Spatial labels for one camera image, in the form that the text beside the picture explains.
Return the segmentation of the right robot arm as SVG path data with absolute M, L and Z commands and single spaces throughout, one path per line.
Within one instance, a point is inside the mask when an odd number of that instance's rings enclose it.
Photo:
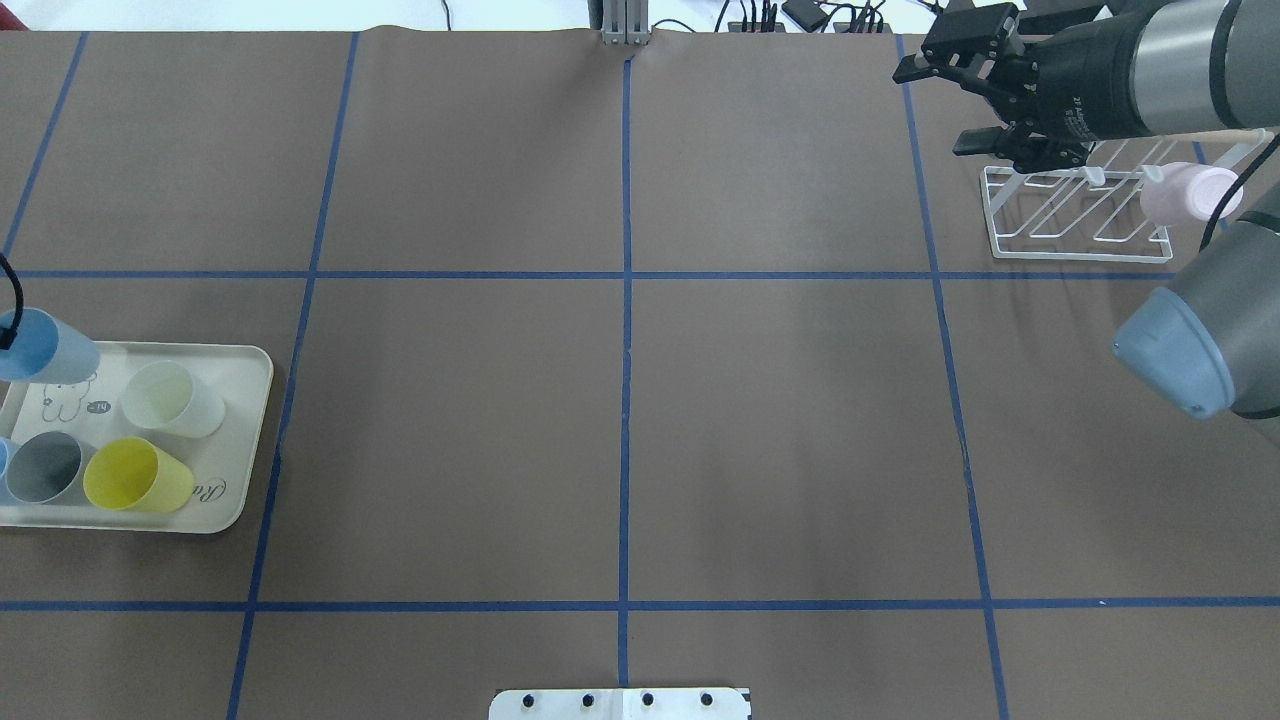
M 1277 191 L 1245 183 L 1277 155 L 1275 1 L 1087 1 L 1030 19 L 1014 3 L 945 10 L 892 74 L 982 96 L 998 124 L 960 133 L 959 156 L 1019 176 L 1088 167 L 1105 141 L 1260 132 L 1234 170 L 1143 165 L 1143 215 L 1201 223 L 1197 255 L 1121 324 L 1114 356 L 1197 420 L 1220 413 L 1277 429 Z

